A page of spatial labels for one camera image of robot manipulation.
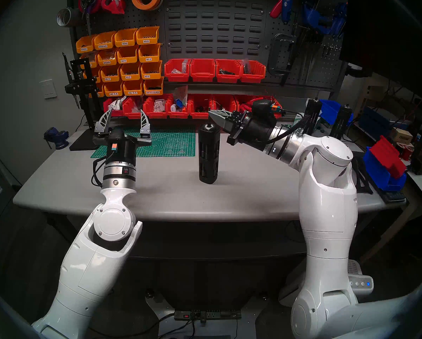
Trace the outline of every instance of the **green cutting mat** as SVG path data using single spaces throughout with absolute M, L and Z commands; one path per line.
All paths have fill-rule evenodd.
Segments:
M 140 137 L 140 128 L 125 127 L 125 134 Z M 137 156 L 195 156 L 195 128 L 162 129 L 151 132 L 153 143 L 147 147 L 139 147 Z M 106 155 L 107 147 L 100 146 L 90 158 L 101 158 Z

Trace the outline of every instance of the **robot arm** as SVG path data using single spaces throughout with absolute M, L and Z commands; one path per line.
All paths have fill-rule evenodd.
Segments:
M 106 197 L 82 226 L 62 262 L 59 286 L 46 316 L 33 323 L 47 338 L 83 338 L 96 307 L 120 274 L 142 232 L 142 222 L 123 204 L 135 194 L 135 150 L 151 145 L 150 124 L 141 111 L 140 137 L 107 132 L 112 109 L 96 123 L 94 141 L 107 145 L 101 193 Z
M 299 217 L 307 265 L 304 284 L 292 307 L 291 326 L 295 337 L 315 338 L 327 318 L 357 304 L 347 274 L 358 215 L 351 177 L 352 152 L 336 138 L 302 134 L 312 132 L 315 124 L 316 117 L 307 111 L 302 123 L 291 129 L 272 126 L 273 114 L 255 102 L 251 114 L 209 114 L 230 133 L 230 144 L 249 144 L 299 172 Z

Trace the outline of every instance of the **gray pegboard wall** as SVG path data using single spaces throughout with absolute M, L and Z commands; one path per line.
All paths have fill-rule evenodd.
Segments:
M 302 25 L 302 0 L 294 0 L 293 13 L 288 25 L 280 17 L 269 16 L 278 0 L 164 0 L 156 11 L 141 11 L 131 0 L 126 1 L 124 16 L 109 13 L 91 16 L 92 33 L 159 25 L 161 59 L 214 58 L 253 59 L 267 65 L 271 40 L 278 33 L 291 35 L 294 15 Z M 332 15 L 338 2 L 345 0 L 320 0 L 318 11 Z M 77 28 L 78 38 L 87 34 L 86 27 Z M 316 53 L 313 67 L 306 78 L 304 63 L 307 44 L 304 43 L 286 81 L 289 85 L 305 85 L 332 90 L 335 87 L 342 62 L 339 60 L 342 40 L 325 36 Z M 323 46 L 333 46 L 323 56 Z M 277 67 L 284 69 L 288 61 L 288 46 L 282 47 Z M 279 84 L 280 76 L 266 72 L 265 84 Z

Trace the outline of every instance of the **light switch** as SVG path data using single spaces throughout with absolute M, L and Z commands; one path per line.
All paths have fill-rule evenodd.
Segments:
M 45 99 L 57 97 L 52 79 L 41 81 L 40 85 L 43 92 L 43 97 L 45 97 Z

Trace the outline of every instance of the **cardboard box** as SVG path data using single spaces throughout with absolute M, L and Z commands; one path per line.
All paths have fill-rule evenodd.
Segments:
M 393 142 L 409 144 L 412 141 L 413 136 L 409 131 L 401 130 L 400 128 L 394 128 L 391 131 L 390 137 Z

